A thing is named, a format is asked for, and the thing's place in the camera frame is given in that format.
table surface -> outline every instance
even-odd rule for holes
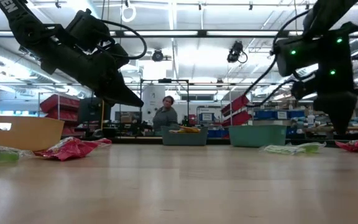
[[[0,164],[0,223],[358,223],[358,154],[112,145]]]

red shelf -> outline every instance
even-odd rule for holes
[[[250,120],[251,118],[252,118],[252,116],[249,115],[247,111],[240,112],[238,114],[233,115],[233,117],[232,117],[233,123],[231,124],[231,126],[242,125],[245,122],[247,122],[248,120]],[[230,120],[231,120],[231,118],[224,120],[222,123],[222,126],[223,127],[230,126]]]
[[[237,110],[241,109],[242,107],[244,107],[246,104],[248,104],[249,100],[246,96],[242,95],[239,96],[238,98],[236,98],[235,100],[233,100],[233,102],[231,102],[231,112],[236,112]],[[223,116],[229,116],[230,115],[230,104],[226,105],[222,110],[222,115]]]
[[[49,111],[48,115],[46,115],[45,117],[58,119],[59,116],[58,116],[57,108],[54,108],[53,110]],[[78,114],[77,114],[77,112],[74,112],[74,111],[60,110],[60,120],[77,123]]]
[[[54,94],[44,100],[40,107],[42,112],[48,114],[46,118],[60,119],[65,122],[62,137],[83,135],[83,133],[74,130],[74,126],[78,123],[79,100]]]
[[[42,112],[49,113],[49,111],[54,110],[57,108],[58,102],[60,102],[59,105],[61,110],[78,111],[78,108],[80,107],[79,100],[71,99],[65,96],[60,96],[60,99],[58,98],[59,96],[54,94],[44,100],[40,104]]]

gray sweater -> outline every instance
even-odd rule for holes
[[[155,112],[153,118],[153,129],[154,131],[161,131],[161,126],[171,126],[178,124],[178,114],[175,109],[166,109],[161,107]]]

gray plastic bin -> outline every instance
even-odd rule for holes
[[[230,143],[236,147],[285,145],[287,127],[284,125],[231,126]]]
[[[162,126],[162,144],[165,146],[205,146],[208,136],[208,127],[201,128],[200,133],[194,134],[175,134],[169,130],[179,130],[180,128]]]

box handle hole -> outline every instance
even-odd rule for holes
[[[0,123],[0,131],[10,131],[12,123]]]

